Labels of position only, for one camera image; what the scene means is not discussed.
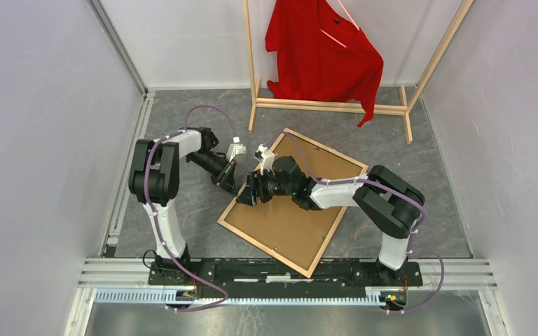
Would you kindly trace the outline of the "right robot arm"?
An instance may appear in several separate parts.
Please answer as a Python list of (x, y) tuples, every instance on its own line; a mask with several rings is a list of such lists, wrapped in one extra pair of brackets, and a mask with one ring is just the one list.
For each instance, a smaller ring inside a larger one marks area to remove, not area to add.
[(386, 286), (404, 278), (411, 235), (427, 215), (425, 196), (382, 165), (359, 176), (328, 179), (306, 174), (291, 156), (281, 157), (271, 169), (248, 173), (236, 202), (254, 207), (276, 196), (290, 197), (306, 211), (361, 209), (382, 232), (376, 274)]

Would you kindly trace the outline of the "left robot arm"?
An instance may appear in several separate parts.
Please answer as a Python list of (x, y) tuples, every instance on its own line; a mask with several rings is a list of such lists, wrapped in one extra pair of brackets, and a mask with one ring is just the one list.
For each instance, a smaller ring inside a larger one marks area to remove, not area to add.
[(128, 188), (145, 208), (156, 238), (156, 253), (171, 260), (165, 276), (175, 285), (186, 284), (192, 267), (179, 258), (187, 253), (177, 219), (175, 198), (181, 182), (180, 162), (192, 162), (211, 178), (213, 185), (234, 195), (235, 156), (246, 153), (239, 137), (233, 137), (226, 153), (216, 152), (219, 140), (208, 127), (179, 130), (161, 139), (139, 139), (134, 145)]

